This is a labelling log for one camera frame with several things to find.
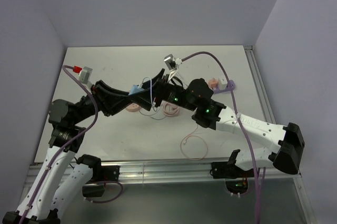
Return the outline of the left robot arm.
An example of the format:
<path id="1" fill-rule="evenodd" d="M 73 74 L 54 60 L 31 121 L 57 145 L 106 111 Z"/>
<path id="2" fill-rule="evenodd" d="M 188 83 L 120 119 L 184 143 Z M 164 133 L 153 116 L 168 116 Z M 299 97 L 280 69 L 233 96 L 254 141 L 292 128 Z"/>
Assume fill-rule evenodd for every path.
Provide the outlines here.
<path id="1" fill-rule="evenodd" d="M 66 208 L 89 181 L 102 177 L 100 158 L 81 156 L 72 173 L 61 179 L 78 152 L 85 133 L 93 127 L 79 127 L 98 113 L 115 115 L 131 104 L 128 92 L 107 86 L 102 81 L 86 89 L 86 96 L 72 103 L 58 99 L 49 107 L 49 123 L 53 126 L 45 161 L 24 200 L 16 211 L 7 212 L 3 223 L 60 223 Z"/>

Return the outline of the blue charger plug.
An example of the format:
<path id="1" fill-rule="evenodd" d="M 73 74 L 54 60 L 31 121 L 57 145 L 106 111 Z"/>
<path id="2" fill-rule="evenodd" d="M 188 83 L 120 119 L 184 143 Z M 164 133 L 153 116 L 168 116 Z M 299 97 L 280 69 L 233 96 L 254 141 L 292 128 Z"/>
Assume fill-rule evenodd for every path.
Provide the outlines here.
<path id="1" fill-rule="evenodd" d="M 138 92 L 142 92 L 144 91 L 144 89 L 142 87 L 139 87 L 138 85 L 133 85 L 129 91 L 129 95 L 138 93 Z"/>

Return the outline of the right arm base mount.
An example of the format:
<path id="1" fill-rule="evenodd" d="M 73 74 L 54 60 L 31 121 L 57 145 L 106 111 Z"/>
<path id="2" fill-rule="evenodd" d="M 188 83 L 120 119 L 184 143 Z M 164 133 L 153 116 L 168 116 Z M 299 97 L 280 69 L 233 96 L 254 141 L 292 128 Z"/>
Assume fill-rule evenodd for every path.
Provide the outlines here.
<path id="1" fill-rule="evenodd" d="M 248 178 L 255 179 L 253 169 L 242 170 L 241 168 L 229 164 L 227 161 L 212 162 L 210 175 L 213 179 L 230 179 L 227 181 L 226 188 L 229 193 L 239 195 L 250 192 Z"/>

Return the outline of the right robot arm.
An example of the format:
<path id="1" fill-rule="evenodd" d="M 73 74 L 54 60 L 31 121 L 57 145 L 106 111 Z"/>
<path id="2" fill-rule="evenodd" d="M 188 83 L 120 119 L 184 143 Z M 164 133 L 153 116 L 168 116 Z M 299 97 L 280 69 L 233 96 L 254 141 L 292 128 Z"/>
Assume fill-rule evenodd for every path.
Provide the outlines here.
<path id="1" fill-rule="evenodd" d="M 261 148 L 244 153 L 233 151 L 228 171 L 238 177 L 253 168 L 275 167 L 286 174 L 298 174 L 305 143 L 297 124 L 287 126 L 261 121 L 212 99 L 213 91 L 203 78 L 194 79 L 187 87 L 169 82 L 160 72 L 155 78 L 146 77 L 128 94 L 133 103 L 146 110 L 163 101 L 193 111 L 192 120 L 203 128 L 244 137 Z"/>

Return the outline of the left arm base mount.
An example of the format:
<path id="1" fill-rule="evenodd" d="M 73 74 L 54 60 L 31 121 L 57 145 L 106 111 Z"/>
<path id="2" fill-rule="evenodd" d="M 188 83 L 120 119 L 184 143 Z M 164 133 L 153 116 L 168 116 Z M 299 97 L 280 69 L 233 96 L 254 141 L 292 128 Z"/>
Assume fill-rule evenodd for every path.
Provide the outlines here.
<path id="1" fill-rule="evenodd" d="M 108 190 L 108 185 L 117 185 L 119 187 L 118 194 L 111 200 L 117 199 L 124 191 L 123 185 L 119 182 L 120 175 L 119 165 L 104 165 L 99 171 L 95 171 L 92 179 L 82 187 L 82 195 L 87 199 L 100 198 Z"/>

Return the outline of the pink charger plug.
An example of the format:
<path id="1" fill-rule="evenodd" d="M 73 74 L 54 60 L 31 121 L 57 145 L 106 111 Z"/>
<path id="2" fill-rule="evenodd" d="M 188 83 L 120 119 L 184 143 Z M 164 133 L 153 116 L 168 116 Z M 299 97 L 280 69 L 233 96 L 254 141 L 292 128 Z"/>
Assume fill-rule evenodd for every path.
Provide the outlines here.
<path id="1" fill-rule="evenodd" d="M 215 79 L 215 78 L 212 78 L 212 79 L 210 79 L 210 80 L 208 81 L 208 86 L 209 86 L 209 88 L 211 88 L 211 89 L 217 88 L 217 84 L 218 84 L 218 80 Z"/>

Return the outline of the white 80W charger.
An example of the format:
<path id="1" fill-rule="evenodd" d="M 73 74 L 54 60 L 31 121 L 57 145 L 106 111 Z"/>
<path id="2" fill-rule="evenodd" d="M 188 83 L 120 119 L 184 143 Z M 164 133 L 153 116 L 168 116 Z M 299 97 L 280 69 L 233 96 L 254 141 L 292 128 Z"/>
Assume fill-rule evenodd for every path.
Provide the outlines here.
<path id="1" fill-rule="evenodd" d="M 225 90 L 227 88 L 227 80 L 224 77 L 218 78 L 218 84 L 217 87 L 219 90 Z"/>

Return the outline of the purple power strip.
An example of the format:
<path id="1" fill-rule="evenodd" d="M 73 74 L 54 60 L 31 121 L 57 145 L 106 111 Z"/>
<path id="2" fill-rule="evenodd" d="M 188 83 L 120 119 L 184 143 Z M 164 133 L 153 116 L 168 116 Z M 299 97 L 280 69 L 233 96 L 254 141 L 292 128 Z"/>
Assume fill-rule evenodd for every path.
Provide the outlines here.
<path id="1" fill-rule="evenodd" d="M 229 83 L 222 83 L 218 81 L 216 87 L 212 88 L 212 90 L 214 94 L 219 94 L 219 93 L 230 92 L 231 90 L 234 90 L 235 88 L 236 88 L 236 85 L 234 81 L 232 80 L 230 80 Z"/>

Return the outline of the pink round power socket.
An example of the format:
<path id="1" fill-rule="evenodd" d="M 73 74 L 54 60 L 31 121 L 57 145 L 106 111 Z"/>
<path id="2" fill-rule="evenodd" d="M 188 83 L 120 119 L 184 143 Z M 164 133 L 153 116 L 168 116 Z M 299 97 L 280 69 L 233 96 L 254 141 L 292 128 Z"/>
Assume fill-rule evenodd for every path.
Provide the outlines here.
<path id="1" fill-rule="evenodd" d="M 132 103 L 132 104 L 128 105 L 125 109 L 128 112 L 137 112 L 141 109 L 141 107 L 136 103 Z"/>

